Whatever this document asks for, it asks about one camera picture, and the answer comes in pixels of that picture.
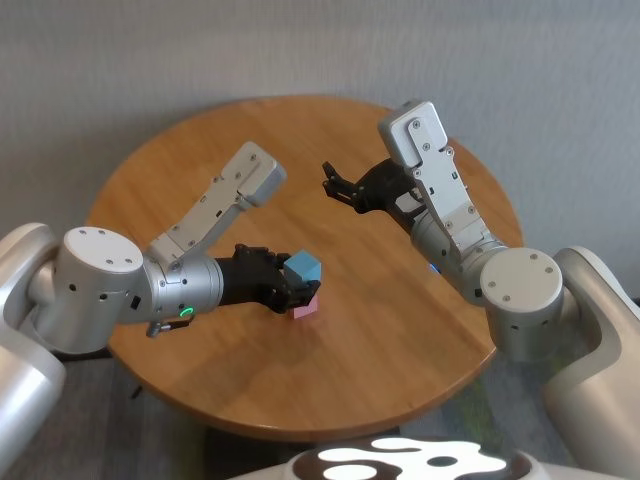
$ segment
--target toy block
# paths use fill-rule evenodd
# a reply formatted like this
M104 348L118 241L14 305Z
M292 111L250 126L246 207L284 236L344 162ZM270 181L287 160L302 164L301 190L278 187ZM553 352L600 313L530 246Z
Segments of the toy block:
M298 318L306 317L307 315L311 315L312 313L318 310L318 295L314 295L309 305L306 307L297 307L291 310L291 317L294 320Z
M322 264L310 253L300 250L284 262L284 278L294 287L312 280L321 281Z

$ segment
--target pink block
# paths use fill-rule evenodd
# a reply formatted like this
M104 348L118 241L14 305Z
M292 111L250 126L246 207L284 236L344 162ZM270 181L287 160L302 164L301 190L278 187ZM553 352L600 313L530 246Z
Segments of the pink block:
M291 317L294 320L297 320L298 318L302 318L302 317L306 317L307 315L311 315L316 310L318 310L318 295L314 295L314 297L309 302L309 305L307 305L306 307L294 308L291 311Z

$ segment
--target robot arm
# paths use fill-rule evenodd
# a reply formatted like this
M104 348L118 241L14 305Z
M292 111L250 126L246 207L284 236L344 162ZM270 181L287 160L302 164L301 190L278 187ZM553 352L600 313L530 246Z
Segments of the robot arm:
M578 317L599 343L547 385L547 409L582 466L640 477L640 309L588 250L567 248L552 258L507 248L491 234L431 103L404 105L379 131L391 159L355 184L325 164L327 194L358 213L389 212L443 277L485 308L494 344L513 360L547 357L561 322Z
M73 229L59 244L46 225L28 224L0 240L0 477L60 396L65 371L51 352L103 348L116 322L150 322L155 336L218 305L259 302L284 313L309 303L320 283L290 285L281 271L287 254L244 245L230 258L205 253L285 179L271 156L245 144L145 254L96 227Z

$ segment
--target cylindrical joint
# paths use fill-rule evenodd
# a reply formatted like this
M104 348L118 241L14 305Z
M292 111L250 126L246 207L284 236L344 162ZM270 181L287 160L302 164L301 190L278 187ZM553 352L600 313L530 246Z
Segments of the cylindrical joint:
M441 271L442 276L474 305L483 305L480 273L493 255L506 249L499 240L489 236L486 241L475 245L464 258L451 254L451 244L438 223L426 213L411 230L413 246L429 262Z
M553 258L531 248L504 250L487 262L480 283L498 350L516 361L553 353L563 304L562 273Z
M180 269L166 275L160 264L144 258L144 274L132 290L119 323L142 323L210 312L222 298L218 262L204 255L185 258Z
M53 265L30 285L35 331L64 353L104 347L141 267L142 253L127 238L94 227L70 230Z

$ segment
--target blue cube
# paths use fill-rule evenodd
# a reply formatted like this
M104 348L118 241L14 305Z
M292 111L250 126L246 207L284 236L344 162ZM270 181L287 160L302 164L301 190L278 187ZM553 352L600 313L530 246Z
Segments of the blue cube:
M294 287L322 279L322 264L309 252L300 250L284 262L284 278Z

